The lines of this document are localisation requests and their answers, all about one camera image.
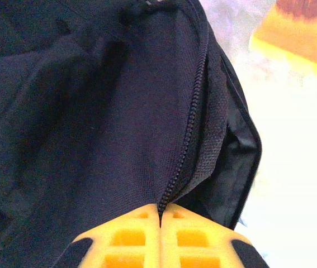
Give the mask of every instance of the black padding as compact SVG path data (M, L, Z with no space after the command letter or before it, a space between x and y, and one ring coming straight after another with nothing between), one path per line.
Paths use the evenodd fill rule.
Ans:
M269 268L259 252L252 245L241 240L233 240L231 244L245 268Z
M91 247L92 242L92 239L84 238L71 243L52 268L77 268Z

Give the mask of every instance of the zipper track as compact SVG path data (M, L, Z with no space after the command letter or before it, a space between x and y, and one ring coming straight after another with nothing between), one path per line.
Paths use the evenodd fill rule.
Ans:
M171 196L177 185L177 181L181 174L184 160L188 153L188 148L191 142L193 127L195 125L196 114L197 114L196 111L198 107L198 100L201 93L202 82L203 82L204 71L205 71L205 62L206 62L207 53L208 53L208 41L209 41L208 20L205 14L202 11L199 12L196 9L195 5L190 0L187 0L187 3L189 3L192 9L194 10L195 17L196 17L194 18L194 20L199 26L199 31L200 31L199 55L198 55L198 63L197 63L197 69L196 69L196 75L195 75L195 82L193 86L193 95L192 95L191 105L189 109L189 115L188 115L188 120L186 125L186 131L184 134L184 142L183 142L182 150L179 155L179 159L177 162L176 169L174 171L174 175L170 178L168 185L162 195L162 198L157 205L158 215L160 219L162 217L164 210L167 207L167 204L171 201Z

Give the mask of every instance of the backpack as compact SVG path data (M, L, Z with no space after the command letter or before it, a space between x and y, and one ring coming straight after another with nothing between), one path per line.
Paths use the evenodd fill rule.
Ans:
M234 229L260 158L198 0L0 2L0 267L149 203Z

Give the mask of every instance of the yellow object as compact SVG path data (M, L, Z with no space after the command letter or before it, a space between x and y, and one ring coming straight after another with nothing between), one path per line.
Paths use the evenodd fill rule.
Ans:
M175 204L159 226L149 204L80 234L93 239L80 268L243 268L232 240L240 234Z
M293 70L317 74L317 18L293 18L274 6L252 34L249 48L285 60Z

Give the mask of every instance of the orange surface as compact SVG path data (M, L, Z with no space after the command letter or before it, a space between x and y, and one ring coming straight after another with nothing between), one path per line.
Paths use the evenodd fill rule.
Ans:
M243 268L230 241L242 235L170 204L159 227L149 204L79 235L94 240L80 268Z
M293 18L274 6L253 33L250 49L287 60L294 70L317 74L317 18Z

